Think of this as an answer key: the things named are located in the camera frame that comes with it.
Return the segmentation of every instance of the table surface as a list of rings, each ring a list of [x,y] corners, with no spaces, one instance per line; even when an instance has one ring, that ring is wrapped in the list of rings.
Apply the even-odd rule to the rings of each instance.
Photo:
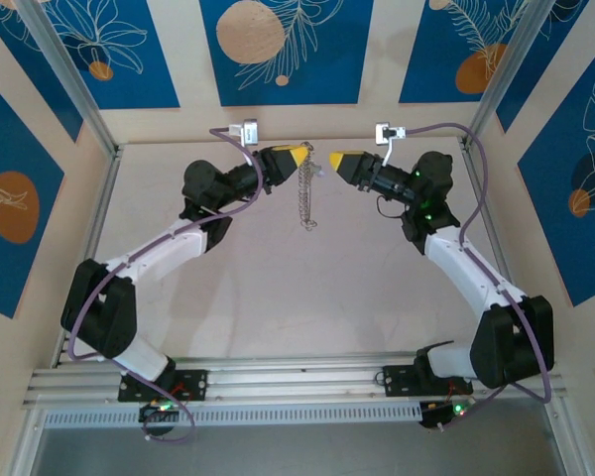
[[[346,184],[328,163],[335,150],[385,150],[371,140],[311,142],[325,173],[312,181],[318,226],[307,232],[299,224],[294,174],[236,216],[215,249],[160,282],[137,284],[145,338],[173,357],[280,357],[417,350],[475,331],[465,299],[406,241],[401,222],[380,216],[377,195]],[[464,222],[476,199],[456,138],[405,139],[391,164],[409,170],[431,150],[454,158],[449,205]],[[183,171],[198,159],[224,171],[243,162],[223,143],[126,146],[96,259],[120,256],[170,226],[182,210]],[[388,214],[401,210],[384,204]],[[481,217],[468,236],[495,264]]]

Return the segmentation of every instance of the purple cable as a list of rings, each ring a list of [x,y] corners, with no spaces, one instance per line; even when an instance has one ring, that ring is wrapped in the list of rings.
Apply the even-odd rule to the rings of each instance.
[[[496,279],[496,276],[492,273],[492,271],[489,268],[487,268],[487,266],[485,266],[485,264],[481,260],[479,260],[478,257],[469,248],[463,246],[463,243],[465,242],[465,232],[467,231],[467,228],[469,228],[469,226],[472,224],[472,222],[474,221],[476,216],[478,216],[478,214],[483,209],[483,205],[485,204],[485,199],[487,198],[487,190],[489,188],[489,165],[488,165],[488,161],[487,161],[487,154],[485,154],[485,148],[483,147],[483,143],[480,141],[480,139],[474,133],[474,131],[472,131],[469,127],[463,126],[462,124],[458,124],[455,122],[443,122],[443,123],[439,123],[439,124],[433,124],[431,126],[420,127],[418,129],[408,129],[406,132],[409,135],[414,135],[414,134],[420,134],[423,132],[433,131],[435,129],[442,129],[442,128],[446,128],[446,127],[452,127],[452,128],[460,129],[461,131],[463,131],[465,134],[467,134],[469,137],[472,138],[472,140],[478,147],[478,150],[480,151],[480,156],[481,156],[481,160],[483,163],[483,183],[481,186],[480,198],[478,199],[476,208],[474,208],[474,211],[472,212],[472,214],[469,216],[469,218],[467,218],[467,220],[465,220],[465,223],[461,227],[460,233],[458,235],[458,241],[460,243],[460,246],[464,250],[465,254],[485,274],[485,276],[487,276],[487,278],[489,278],[489,280],[493,283],[493,285],[497,287],[500,285],[500,282],[498,281],[498,279]],[[516,312],[516,314],[518,315],[518,319],[522,323],[523,328],[525,329],[525,332],[527,333],[527,337],[529,338],[529,343],[532,345],[532,349],[534,350],[535,359],[537,360],[537,366],[538,366],[539,371],[542,375],[542,384],[544,386],[544,397],[541,397],[540,395],[536,394],[535,392],[533,392],[532,390],[526,388],[525,386],[523,386],[521,384],[514,383],[511,385],[513,387],[515,387],[516,389],[529,395],[530,397],[538,400],[539,402],[541,402],[543,404],[548,404],[551,401],[551,396],[552,396],[551,382],[548,377],[548,372],[546,370],[546,364],[544,363],[544,356],[542,355],[542,351],[540,350],[539,344],[537,343],[537,339],[536,339],[536,335],[534,334],[534,330],[532,329],[531,325],[529,324],[529,321],[527,320],[525,313],[523,312],[522,309],[520,309],[520,306],[518,305],[516,300],[509,294],[509,292],[507,292],[507,290],[501,290],[501,294],[507,300],[507,302],[511,305],[512,309]],[[496,396],[498,396],[503,390],[505,390],[505,386],[497,389],[493,394],[491,394],[485,400],[478,402],[475,406],[473,406],[468,411],[467,415],[470,415],[470,413],[472,413],[472,411],[478,412],[482,407],[485,407],[494,398],[496,398]],[[450,427],[453,424],[456,424],[461,419],[462,418],[455,419],[451,423],[446,424],[444,427]]]
[[[189,223],[185,226],[182,226],[181,228],[178,228],[174,231],[175,236],[180,233],[184,233],[185,231],[188,231],[192,228],[196,228],[198,226],[204,225],[205,223],[209,223],[210,221],[220,220],[221,218],[225,218],[227,216],[232,216],[232,215],[235,215],[236,213],[240,213],[241,211],[244,211],[245,209],[249,208],[253,204],[253,202],[256,201],[258,199],[258,197],[260,196],[260,193],[261,193],[262,187],[263,187],[263,181],[264,181],[264,178],[262,175],[262,169],[260,168],[260,164],[258,164],[258,161],[256,160],[256,158],[251,154],[251,152],[249,152],[249,150],[246,147],[240,145],[240,143],[238,141],[235,141],[231,137],[228,137],[228,136],[222,134],[223,132],[228,132],[228,131],[229,131],[229,128],[210,129],[209,133],[211,135],[216,136],[217,138],[233,145],[235,148],[237,148],[240,152],[245,154],[251,160],[251,164],[253,165],[254,170],[256,171],[256,178],[258,179],[258,185],[256,187],[256,191],[254,192],[251,199],[249,199],[249,201],[247,201],[244,205],[241,205],[241,206],[234,208],[233,210],[230,210],[230,211],[226,211],[226,212],[218,213],[216,215],[201,218],[200,220],[197,220],[197,221]],[[156,240],[148,243],[146,246],[144,246],[142,249],[137,251],[135,254],[131,255],[128,258],[127,264],[122,263],[119,266],[117,266],[114,270],[112,270],[110,273],[108,273],[104,277],[104,279],[101,280],[101,282],[95,287],[95,289],[92,291],[92,293],[90,293],[90,296],[88,296],[88,298],[84,302],[83,307],[79,311],[79,314],[77,315],[77,319],[75,320],[75,324],[73,325],[72,330],[70,332],[70,338],[68,339],[68,349],[67,349],[67,353],[68,353],[68,356],[70,357],[70,359],[84,360],[84,359],[88,359],[91,357],[99,356],[99,354],[97,352],[91,352],[91,353],[82,354],[82,355],[76,355],[74,352],[75,340],[77,338],[77,334],[79,333],[79,329],[81,328],[81,325],[83,324],[83,320],[85,319],[86,314],[88,313],[88,310],[90,309],[90,307],[92,306],[94,301],[97,299],[97,297],[99,296],[101,291],[106,287],[106,285],[108,285],[108,283],[110,283],[110,281],[121,270],[123,270],[126,266],[135,262],[137,259],[141,258],[146,253],[154,250],[158,246],[162,245],[163,243],[165,243],[166,241],[169,241],[171,239],[172,239],[171,235],[164,235],[164,236],[157,238]],[[144,423],[144,425],[142,426],[142,431],[145,433],[146,438],[148,438],[152,441],[157,441],[157,442],[161,442],[161,443],[183,443],[183,442],[188,441],[191,438],[191,436],[193,435],[195,425],[194,425],[194,417],[191,414],[191,412],[187,409],[185,404],[183,404],[181,401],[179,401],[174,395],[170,394],[167,390],[162,389],[155,383],[143,378],[142,376],[136,374],[135,372],[128,370],[126,367],[121,365],[119,362],[116,362],[115,360],[113,360],[113,363],[117,367],[119,367],[123,372],[127,372],[128,375],[130,375],[133,379],[141,382],[142,384],[146,385],[147,387],[150,387],[155,392],[158,392],[159,394],[164,396],[166,399],[173,402],[177,407],[179,407],[181,410],[183,410],[185,412],[185,414],[187,415],[187,417],[189,418],[189,421],[191,423],[191,430],[185,436],[182,436],[182,437],[176,438],[176,439],[164,439],[164,438],[154,438],[153,436],[150,436],[147,431],[147,421],[146,421]]]

